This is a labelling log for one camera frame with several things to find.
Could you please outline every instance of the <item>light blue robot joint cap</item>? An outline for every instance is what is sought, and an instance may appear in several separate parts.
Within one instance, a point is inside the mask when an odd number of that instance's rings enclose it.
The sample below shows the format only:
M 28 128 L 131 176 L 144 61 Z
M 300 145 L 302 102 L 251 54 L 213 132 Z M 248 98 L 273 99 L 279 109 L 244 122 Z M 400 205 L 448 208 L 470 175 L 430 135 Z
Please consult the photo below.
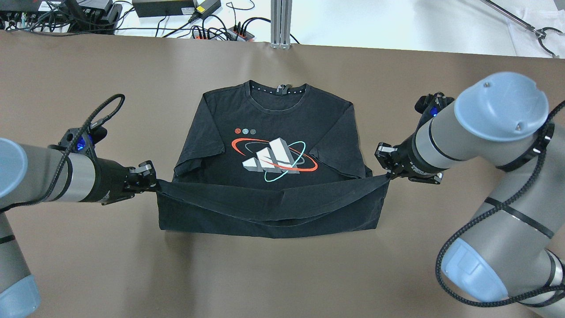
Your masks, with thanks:
M 490 141 L 515 141 L 535 133 L 545 122 L 549 103 L 530 78 L 495 73 L 463 91 L 455 117 L 467 131 Z
M 0 317 L 25 318 L 41 303 L 33 275 L 22 278 L 0 294 Z
M 445 253 L 441 270 L 459 288 L 480 302 L 496 302 L 508 297 L 498 274 L 461 238 L 456 239 Z
M 0 138 L 0 197 L 13 191 L 28 170 L 28 156 L 19 144 Z

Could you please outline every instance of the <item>black electronic device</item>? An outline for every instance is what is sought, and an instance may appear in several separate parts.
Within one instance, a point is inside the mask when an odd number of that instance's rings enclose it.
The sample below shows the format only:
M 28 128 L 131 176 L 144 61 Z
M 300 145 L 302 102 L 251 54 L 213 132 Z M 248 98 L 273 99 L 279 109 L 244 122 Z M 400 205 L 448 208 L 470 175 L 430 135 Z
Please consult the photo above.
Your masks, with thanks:
M 123 11 L 123 6 L 119 3 L 114 4 L 108 11 L 86 8 L 84 14 L 91 23 L 86 28 L 81 28 L 79 24 L 72 24 L 68 32 L 91 32 L 97 34 L 114 34 L 118 28 L 118 21 Z
M 24 12 L 27 14 L 41 14 L 51 11 L 53 5 L 64 5 L 65 0 L 1 0 L 0 13 Z M 102 10 L 104 14 L 112 8 L 112 0 L 83 0 L 78 1 L 82 9 Z
M 133 7 L 137 16 L 146 18 L 149 16 L 167 15 L 192 15 L 196 7 L 195 0 L 133 0 Z

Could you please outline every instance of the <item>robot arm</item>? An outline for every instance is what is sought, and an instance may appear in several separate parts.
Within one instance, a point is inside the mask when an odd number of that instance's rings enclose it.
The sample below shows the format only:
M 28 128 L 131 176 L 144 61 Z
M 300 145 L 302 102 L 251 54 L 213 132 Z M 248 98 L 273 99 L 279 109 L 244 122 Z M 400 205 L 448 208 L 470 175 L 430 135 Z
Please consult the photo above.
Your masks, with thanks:
M 531 79 L 504 72 L 448 106 L 442 99 L 427 104 L 424 115 L 435 114 L 412 136 L 394 147 L 381 143 L 375 154 L 391 178 L 419 182 L 437 184 L 443 170 L 477 156 L 507 172 L 472 221 L 442 248 L 440 285 L 474 306 L 519 300 L 543 317 L 565 316 L 563 265 L 545 249 L 565 222 L 565 130 L 550 123 L 547 98 Z M 441 272 L 479 301 L 451 291 Z M 542 293 L 541 287 L 554 291 Z
M 121 98 L 120 105 L 111 115 L 90 122 L 117 98 Z M 69 129 L 58 145 L 49 148 L 0 138 L 0 317 L 26 317 L 41 301 L 5 211 L 43 201 L 106 205 L 156 190 L 157 176 L 151 161 L 123 167 L 98 158 L 94 151 L 94 144 L 106 136 L 102 124 L 119 110 L 124 99 L 123 95 L 109 98 L 82 127 Z

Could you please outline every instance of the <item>black cable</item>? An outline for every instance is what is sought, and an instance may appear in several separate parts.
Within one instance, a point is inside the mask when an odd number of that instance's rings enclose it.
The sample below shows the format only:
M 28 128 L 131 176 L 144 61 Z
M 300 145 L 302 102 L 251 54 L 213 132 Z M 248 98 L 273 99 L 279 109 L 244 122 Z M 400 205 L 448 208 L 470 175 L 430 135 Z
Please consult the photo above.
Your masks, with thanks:
M 189 33 L 187 33 L 187 34 L 185 34 L 185 35 L 178 36 L 177 38 L 182 38 L 182 37 L 185 37 L 185 36 L 192 36 L 192 38 L 194 38 L 194 33 L 193 33 L 193 32 L 194 32 L 194 28 L 199 28 L 199 26 L 193 25 L 192 27 L 190 27 L 190 28 L 187 30 L 187 31 L 189 31 Z
M 124 0 L 117 0 L 117 1 L 114 1 L 114 3 L 118 3 L 118 2 L 127 3 L 127 4 L 129 4 L 130 6 L 133 6 L 133 4 L 132 4 L 131 2 L 128 2 L 128 1 L 124 1 Z
M 190 17 L 190 19 L 188 19 L 188 22 L 186 22 L 185 24 L 183 24 L 180 28 L 175 29 L 175 31 L 169 32 L 167 33 L 165 36 L 163 37 L 168 37 L 169 35 L 172 35 L 178 31 L 180 31 L 181 29 L 183 29 L 184 27 L 186 27 L 187 25 L 189 25 L 190 23 L 196 21 L 198 18 L 200 17 L 200 15 L 197 15 L 196 13 L 193 13 L 192 16 Z
M 159 23 L 157 23 L 157 30 L 155 30 L 155 37 L 157 37 L 157 33 L 159 33 L 159 27 L 161 26 L 161 22 L 165 21 L 165 19 L 168 16 L 164 16 L 162 19 L 159 20 Z
M 249 18 L 247 20 L 244 21 L 244 23 L 241 25 L 242 29 L 243 29 L 243 34 L 247 34 L 247 27 L 249 26 L 249 24 L 255 20 L 261 20 L 261 21 L 265 21 L 265 22 L 271 22 L 269 19 L 267 18 L 262 18 L 260 16 L 254 16 L 253 18 Z M 290 37 L 297 43 L 300 44 L 300 42 L 298 42 L 298 40 L 292 35 L 292 33 L 290 34 Z
M 167 20 L 165 20 L 165 23 L 163 24 L 163 28 L 167 27 L 167 23 L 169 23 L 169 20 L 171 20 L 171 16 L 168 16 Z
M 542 128 L 540 129 L 540 131 L 545 131 L 547 129 L 547 126 L 550 124 L 550 121 L 553 119 L 553 117 L 555 117 L 555 115 L 557 115 L 557 113 L 560 112 L 563 108 L 565 108 L 565 101 L 561 102 L 556 108 L 554 108 L 551 111 L 549 116 L 547 116 L 545 123 L 542 125 Z M 538 139 L 541 139 L 543 137 L 544 136 L 541 133 L 538 135 Z M 440 284 L 440 286 L 443 288 L 443 290 L 445 290 L 446 293 L 448 293 L 450 296 L 452 296 L 453 298 L 455 298 L 459 302 L 470 305 L 470 306 L 475 306 L 475 307 L 484 307 L 484 308 L 486 308 L 486 307 L 500 307 L 500 306 L 505 306 L 505 305 L 509 305 L 509 304 L 512 304 L 512 303 L 516 303 L 516 302 L 519 302 L 519 301 L 522 301 L 522 300 L 525 300 L 525 299 L 528 299 L 528 298 L 531 298 L 531 297 L 535 297 L 535 296 L 538 296 L 538 295 L 541 295 L 541 294 L 544 294 L 544 293 L 548 293 L 550 291 L 557 291 L 557 290 L 564 290 L 565 291 L 565 284 L 560 284 L 560 285 L 555 285 L 555 286 L 542 287 L 542 288 L 539 288 L 539 289 L 536 289 L 536 290 L 529 291 L 527 293 L 522 293 L 522 294 L 517 295 L 517 296 L 511 296 L 511 297 L 508 297 L 505 300 L 500 300 L 500 301 L 497 301 L 497 302 L 475 302 L 475 301 L 469 300 L 467 298 L 464 298 L 464 297 L 460 296 L 459 294 L 457 294 L 456 292 L 454 292 L 451 288 L 449 288 L 445 284 L 445 281 L 441 277 L 441 263 L 443 262 L 445 253 L 447 253 L 447 249 L 449 249 L 449 247 L 455 242 L 455 240 L 458 239 L 459 237 L 461 237 L 461 235 L 463 235 L 463 233 L 468 231 L 470 228 L 477 225 L 479 222 L 485 220 L 486 218 L 492 216 L 496 212 L 509 207 L 510 204 L 512 204 L 513 202 L 516 202 L 517 199 L 519 199 L 522 195 L 524 195 L 526 192 L 528 192 L 528 190 L 530 190 L 532 188 L 532 186 L 536 182 L 537 178 L 540 176 L 540 171 L 544 166 L 546 152 L 547 152 L 547 150 L 543 151 L 542 153 L 540 153 L 537 156 L 536 166 L 533 169 L 532 174 L 530 175 L 530 177 L 528 178 L 526 183 L 518 191 L 516 191 L 516 193 L 514 193 L 510 198 L 508 198 L 502 204 L 497 205 L 494 208 L 492 208 L 492 209 L 486 211 L 485 213 L 479 215 L 478 217 L 470 220 L 467 224 L 465 224 L 457 232 L 455 232 L 455 234 L 453 234 L 447 240 L 447 242 L 445 242 L 445 244 L 441 247 L 440 252 L 437 255 L 437 259 L 436 259 L 436 280 Z
M 198 31 L 198 38 L 202 38 L 202 31 L 203 31 L 203 30 L 204 30 L 204 29 L 201 28 L 199 25 L 194 25 L 194 26 L 192 26 L 192 31 L 191 31 L 191 33 L 192 33 L 192 38 L 196 38 L 196 34 L 194 33 L 195 31 Z
M 290 34 L 290 37 L 291 37 L 297 44 L 300 44 L 300 42 L 298 42 L 298 40 L 292 35 L 292 33 Z
M 96 117 L 98 115 L 98 113 L 100 113 L 100 111 L 102 111 L 102 109 L 104 109 L 106 106 L 108 106 L 109 103 L 117 100 L 118 98 L 120 99 L 120 102 L 118 103 L 118 106 L 114 109 L 114 111 L 112 111 L 109 115 L 105 116 L 104 118 L 102 118 L 101 120 L 98 121 L 100 124 L 104 124 L 105 122 L 110 120 L 110 118 L 112 118 L 120 110 L 121 106 L 124 104 L 125 96 L 123 94 L 116 94 L 116 95 L 113 95 L 112 97 L 108 98 L 99 107 L 97 107 L 90 114 L 90 116 L 88 116 L 88 118 L 86 119 L 84 124 L 82 124 L 82 126 L 80 127 L 79 131 L 73 136 L 73 139 L 71 140 L 70 145 L 63 152 L 63 157 L 61 157 L 61 159 L 59 160 L 59 163 L 57 164 L 57 168 L 55 169 L 55 174 L 53 175 L 53 178 L 51 179 L 51 183 L 49 184 L 47 191 L 45 191 L 45 193 L 41 197 L 39 197 L 38 199 L 26 201 L 26 202 L 12 203 L 12 204 L 0 209 L 0 213 L 4 213 L 4 212 L 6 212 L 6 211 L 8 211 L 12 208 L 16 208 L 16 207 L 23 207 L 23 206 L 39 204 L 39 203 L 47 200 L 47 198 L 53 193 L 53 189 L 55 189 L 55 185 L 57 184 L 57 181 L 59 180 L 59 177 L 61 175 L 61 172 L 63 171 L 63 167 L 64 167 L 65 163 L 67 162 L 69 154 L 76 147 L 76 144 L 78 143 L 79 138 L 82 137 L 83 133 L 90 127 L 94 117 Z
M 202 20 L 202 28 L 204 28 L 204 21 L 206 21 L 206 19 L 208 19 L 208 18 L 211 17 L 211 16 L 215 17 L 218 21 L 220 21 L 220 23 L 221 23 L 221 25 L 224 27 L 224 29 L 226 29 L 226 30 L 228 29 L 228 28 L 225 27 L 224 22 L 223 22 L 217 15 L 215 15 L 215 14 L 211 14 L 211 15 L 205 17 L 205 18 Z
M 225 40 L 225 41 L 230 41 L 230 39 L 231 39 L 231 34 L 229 34 L 229 32 L 227 30 L 222 31 L 221 29 L 218 29 L 218 28 L 208 28 L 208 30 L 210 30 L 214 33 L 214 36 L 209 38 L 209 40 L 212 40 L 215 37 L 218 37 L 221 40 Z
M 234 10 L 247 11 L 247 10 L 251 10 L 255 7 L 255 2 L 253 2 L 253 0 L 249 0 L 249 2 L 251 2 L 251 4 L 253 5 L 251 8 L 236 8 L 236 7 L 233 6 L 232 1 L 226 3 L 225 6 L 228 7 L 228 8 L 234 9 Z
M 123 0 L 118 0 L 118 1 L 115 1 L 114 3 L 116 3 L 116 2 L 124 2 L 124 3 L 127 3 L 127 4 L 131 5 L 131 3 L 127 2 L 127 1 L 123 1 Z M 81 22 L 84 22 L 84 23 L 86 23 L 86 24 L 90 24 L 90 25 L 93 25 L 93 26 L 96 26 L 96 27 L 109 27 L 109 26 L 115 25 L 119 20 L 121 20 L 121 23 L 120 23 L 120 25 L 118 26 L 118 28 L 120 28 L 120 27 L 122 26 L 122 24 L 124 23 L 125 17 L 126 17 L 130 12 L 135 11 L 135 8 L 132 7 L 132 8 L 130 8 L 128 11 L 126 11 L 126 12 L 123 14 L 122 17 L 116 19 L 113 23 L 96 24 L 96 23 L 93 23 L 93 22 L 92 22 L 92 18 L 94 17 L 93 15 L 90 15 L 90 17 L 91 17 L 91 20 L 90 20 L 90 21 L 81 20 L 81 19 L 76 19 L 75 17 L 72 17 L 72 16 L 70 16 L 69 14 L 67 14 L 66 12 L 60 10 L 59 7 L 62 6 L 62 5 L 56 5 L 56 4 L 53 4 L 53 3 L 51 3 L 51 2 L 47 2 L 47 4 L 48 4 L 49 7 L 51 8 L 51 10 L 48 11 L 48 12 L 46 12 L 46 13 L 44 13 L 44 14 L 42 14 L 41 16 L 39 16 L 39 17 L 37 18 L 36 22 L 35 22 L 32 26 L 28 27 L 27 29 L 33 30 L 33 29 L 35 29 L 35 28 L 38 28 L 39 26 L 42 26 L 42 28 L 43 28 L 43 27 L 49 27 L 50 30 L 51 30 L 51 32 L 52 32 L 52 31 L 54 31 L 55 28 L 58 28 L 58 27 L 65 27 L 66 25 L 69 25 L 71 22 L 75 22 L 75 21 L 81 21 Z M 55 18 L 54 13 L 57 12 L 57 11 L 61 12 L 61 13 L 63 14 L 63 16 L 65 16 L 65 17 L 67 18 L 67 21 L 66 21 L 66 22 L 62 22 L 62 23 L 60 23 L 60 24 L 56 24 L 56 23 L 55 23 L 55 21 L 54 21 L 54 18 Z M 46 18 L 49 18 L 50 21 L 51 21 L 51 22 L 49 22 L 47 25 L 46 25 L 45 22 L 44 22 L 44 19 L 46 19 Z M 91 28 L 91 29 L 89 30 L 89 32 L 94 32 L 94 31 L 106 31 L 106 29 L 92 30 L 92 28 Z
M 89 32 L 75 32 L 75 33 L 54 33 L 54 34 L 48 34 L 48 33 L 41 33 L 41 32 L 36 32 L 36 31 L 30 31 L 28 29 L 16 29 L 13 31 L 7 31 L 7 32 L 14 32 L 14 31 L 24 31 L 24 32 L 28 32 L 28 33 L 32 33 L 35 35 L 43 35 L 43 36 L 52 36 L 52 37 L 67 37 L 67 36 L 76 36 L 76 35 L 84 35 L 84 34 L 94 34 L 92 32 L 96 32 L 96 31 L 122 31 L 122 30 L 155 30 L 155 28 L 123 28 L 123 29 L 94 29 L 91 30 Z M 175 32 L 177 31 L 189 31 L 189 29 L 171 29 L 171 28 L 161 28 L 161 30 L 174 30 Z
M 241 30 L 237 30 L 236 27 L 235 27 L 235 26 L 237 25 L 236 10 L 248 11 L 248 10 L 253 9 L 253 8 L 255 7 L 255 2 L 253 2 L 253 0 L 249 0 L 249 2 L 251 2 L 251 4 L 253 5 L 251 8 L 237 8 L 237 7 L 234 7 L 234 6 L 233 6 L 233 2 L 231 2 L 231 1 L 225 4 L 225 6 L 227 6 L 228 8 L 233 9 L 233 25 L 234 25 L 233 30 L 234 30 L 234 33 L 236 34 L 236 39 L 235 39 L 235 41 L 237 41 L 237 38 L 238 38 L 238 36 L 239 36 L 238 33 L 241 32 Z
M 126 11 L 123 16 L 121 16 L 120 25 L 117 26 L 116 30 L 119 30 L 119 29 L 121 28 L 121 26 L 124 25 L 125 17 L 126 17 L 130 12 L 133 12 L 133 11 L 135 11 L 135 10 L 136 10 L 136 9 L 135 9 L 134 7 L 132 7 L 132 8 L 130 8 L 128 11 Z

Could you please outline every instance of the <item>blue indicator light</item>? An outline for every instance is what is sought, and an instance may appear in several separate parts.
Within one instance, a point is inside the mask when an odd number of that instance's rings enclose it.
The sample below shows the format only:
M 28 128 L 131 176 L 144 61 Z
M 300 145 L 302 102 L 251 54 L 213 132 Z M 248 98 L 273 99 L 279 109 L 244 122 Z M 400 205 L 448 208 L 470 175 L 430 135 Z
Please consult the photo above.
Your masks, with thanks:
M 92 143 L 92 136 L 88 135 L 88 139 L 90 139 L 90 142 Z M 84 138 L 79 138 L 79 142 L 76 144 L 76 149 L 81 151 L 85 146 L 86 142 L 84 141 Z

